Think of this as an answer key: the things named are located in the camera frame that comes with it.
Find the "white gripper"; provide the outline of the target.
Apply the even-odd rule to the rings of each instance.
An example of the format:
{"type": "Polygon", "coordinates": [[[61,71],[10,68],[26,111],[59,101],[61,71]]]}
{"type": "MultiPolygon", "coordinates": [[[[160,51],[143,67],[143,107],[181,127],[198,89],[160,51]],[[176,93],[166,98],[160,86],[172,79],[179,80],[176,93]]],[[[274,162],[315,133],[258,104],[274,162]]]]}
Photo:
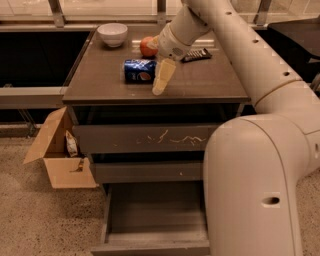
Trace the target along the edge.
{"type": "Polygon", "coordinates": [[[155,69],[152,88],[154,95],[158,96],[164,92],[176,69],[174,61],[182,60],[191,49],[193,42],[190,34],[174,32],[170,23],[163,28],[158,37],[152,37],[148,41],[147,46],[153,50],[158,49],[158,53],[165,58],[157,63],[155,69]]]}

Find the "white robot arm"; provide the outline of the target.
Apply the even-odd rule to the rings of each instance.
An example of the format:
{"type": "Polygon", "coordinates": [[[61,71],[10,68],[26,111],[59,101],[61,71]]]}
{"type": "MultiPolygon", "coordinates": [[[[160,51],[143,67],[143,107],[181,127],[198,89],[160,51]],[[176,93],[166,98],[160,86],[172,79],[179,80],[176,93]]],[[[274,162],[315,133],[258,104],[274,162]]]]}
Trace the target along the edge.
{"type": "Polygon", "coordinates": [[[211,256],[303,256],[296,185],[320,169],[320,101],[230,0],[181,0],[157,38],[161,94],[177,61],[213,31],[255,109],[207,142],[204,196],[211,256]]]}

